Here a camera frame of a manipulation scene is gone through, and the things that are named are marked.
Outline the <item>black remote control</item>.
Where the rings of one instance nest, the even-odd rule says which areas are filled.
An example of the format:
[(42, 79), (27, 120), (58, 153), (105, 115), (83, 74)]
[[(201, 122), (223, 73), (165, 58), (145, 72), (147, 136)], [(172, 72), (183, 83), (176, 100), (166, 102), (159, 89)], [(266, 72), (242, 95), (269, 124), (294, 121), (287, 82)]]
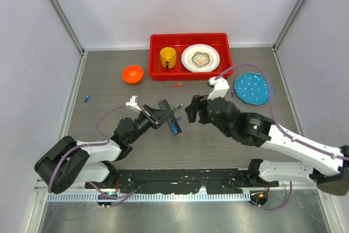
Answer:
[(168, 118), (166, 119), (166, 122), (167, 122), (172, 134), (173, 135), (180, 134), (182, 132), (182, 129), (180, 128), (178, 121), (176, 120), (176, 117), (175, 117), (175, 112), (170, 107), (168, 101), (166, 99), (161, 100), (160, 102), (158, 102), (158, 105), (159, 105), (160, 109), (164, 110), (168, 116)]

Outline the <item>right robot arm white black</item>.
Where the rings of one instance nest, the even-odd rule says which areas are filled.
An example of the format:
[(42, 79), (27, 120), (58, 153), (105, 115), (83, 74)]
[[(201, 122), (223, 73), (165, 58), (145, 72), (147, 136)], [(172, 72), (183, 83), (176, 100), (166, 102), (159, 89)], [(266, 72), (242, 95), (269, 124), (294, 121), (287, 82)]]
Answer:
[(309, 140), (259, 113), (241, 112), (224, 98), (209, 100), (195, 95), (185, 112), (190, 123), (212, 124), (243, 145), (274, 150), (296, 160), (252, 160), (250, 164), (257, 167), (246, 173), (251, 186), (260, 186), (264, 181), (295, 181), (315, 183), (319, 190), (331, 195), (348, 193), (348, 146), (331, 147)]

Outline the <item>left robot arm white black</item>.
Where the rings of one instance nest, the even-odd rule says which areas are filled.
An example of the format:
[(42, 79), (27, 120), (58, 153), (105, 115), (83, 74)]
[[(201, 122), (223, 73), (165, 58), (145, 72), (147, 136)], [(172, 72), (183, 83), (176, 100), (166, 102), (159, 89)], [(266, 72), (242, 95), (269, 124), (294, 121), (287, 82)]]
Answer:
[(117, 184), (117, 170), (111, 164), (124, 159), (132, 144), (148, 129), (175, 122), (166, 100), (159, 109), (144, 105), (137, 108), (138, 118), (122, 118), (114, 134), (105, 141), (82, 142), (71, 136), (61, 138), (35, 164), (34, 171), (47, 184), (49, 193), (60, 194), (73, 184), (86, 183), (109, 189)]

